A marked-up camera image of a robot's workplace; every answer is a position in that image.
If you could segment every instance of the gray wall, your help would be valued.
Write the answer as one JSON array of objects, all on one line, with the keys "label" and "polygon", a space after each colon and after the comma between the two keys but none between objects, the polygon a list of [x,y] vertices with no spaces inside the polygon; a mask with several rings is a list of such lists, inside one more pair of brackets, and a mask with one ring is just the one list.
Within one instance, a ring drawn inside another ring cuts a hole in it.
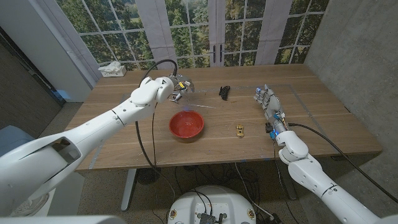
[{"label": "gray wall", "polygon": [[81,102],[91,89],[29,1],[0,0],[0,26],[69,102]]},{"label": "gray wall", "polygon": [[[355,157],[361,168],[398,197],[398,3],[331,0],[305,63],[377,137],[384,151]],[[326,173],[376,215],[398,206],[347,165],[322,159]],[[312,223],[338,223],[318,199],[302,199]]]}]

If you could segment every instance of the wooden table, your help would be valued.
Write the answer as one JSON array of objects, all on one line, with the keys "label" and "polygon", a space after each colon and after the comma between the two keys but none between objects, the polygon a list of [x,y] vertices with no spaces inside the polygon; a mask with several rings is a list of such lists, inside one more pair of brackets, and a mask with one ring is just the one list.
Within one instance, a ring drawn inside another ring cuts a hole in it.
[{"label": "wooden table", "polygon": [[[172,71],[154,70],[151,77]],[[264,112],[254,101],[257,86],[268,84],[279,97],[286,119],[310,126],[326,134],[347,154],[377,153],[382,150],[375,137],[344,107],[330,90],[304,65],[269,65],[180,69],[190,77],[195,93],[179,104],[166,101],[155,111],[154,138],[156,164],[160,167],[224,162],[260,161],[274,158],[272,140],[265,132]],[[83,124],[120,104],[138,87],[143,72],[127,72],[125,77],[102,78],[83,103],[67,129]],[[218,95],[229,85],[228,101]],[[195,110],[205,119],[199,138],[184,142],[169,131],[169,120],[181,110]],[[244,137],[236,137],[237,124],[244,126]],[[142,141],[153,161],[152,116],[139,122]],[[297,135],[317,156],[338,155],[314,133],[294,127]],[[130,169],[149,167],[137,141],[135,124],[130,124],[104,146],[95,149],[78,170]]]}]

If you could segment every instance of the white tissue box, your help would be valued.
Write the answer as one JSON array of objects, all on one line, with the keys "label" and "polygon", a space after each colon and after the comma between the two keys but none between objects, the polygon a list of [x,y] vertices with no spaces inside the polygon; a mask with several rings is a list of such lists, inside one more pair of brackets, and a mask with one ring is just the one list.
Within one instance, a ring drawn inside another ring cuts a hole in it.
[{"label": "white tissue box", "polygon": [[124,65],[122,65],[120,66],[120,69],[118,71],[112,71],[112,72],[101,71],[101,74],[104,77],[123,77],[124,74],[126,74],[126,68]]}]

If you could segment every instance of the white wall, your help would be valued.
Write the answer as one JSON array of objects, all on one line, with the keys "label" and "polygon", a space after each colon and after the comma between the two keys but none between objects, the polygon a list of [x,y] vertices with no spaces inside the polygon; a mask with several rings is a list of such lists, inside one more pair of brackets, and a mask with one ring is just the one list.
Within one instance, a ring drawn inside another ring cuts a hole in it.
[{"label": "white wall", "polygon": [[0,26],[68,102],[83,102],[90,87],[29,1],[0,0]]}]

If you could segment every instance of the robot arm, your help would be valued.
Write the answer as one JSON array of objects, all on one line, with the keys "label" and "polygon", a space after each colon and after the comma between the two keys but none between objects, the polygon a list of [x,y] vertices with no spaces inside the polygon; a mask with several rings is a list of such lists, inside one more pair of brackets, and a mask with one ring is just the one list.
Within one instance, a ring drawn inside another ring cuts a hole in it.
[{"label": "robot arm", "polygon": [[130,98],[117,107],[62,133],[36,139],[0,157],[0,216],[7,216],[28,198],[35,199],[54,189],[84,158],[128,124],[154,113],[180,84],[183,75],[143,79]]},{"label": "robot arm", "polygon": [[308,153],[307,145],[289,130],[280,101],[267,85],[264,90],[257,88],[254,99],[272,125],[267,127],[267,132],[278,146],[283,147],[279,158],[288,165],[294,181],[317,195],[342,223],[376,223],[380,220],[322,171],[320,163]]}]

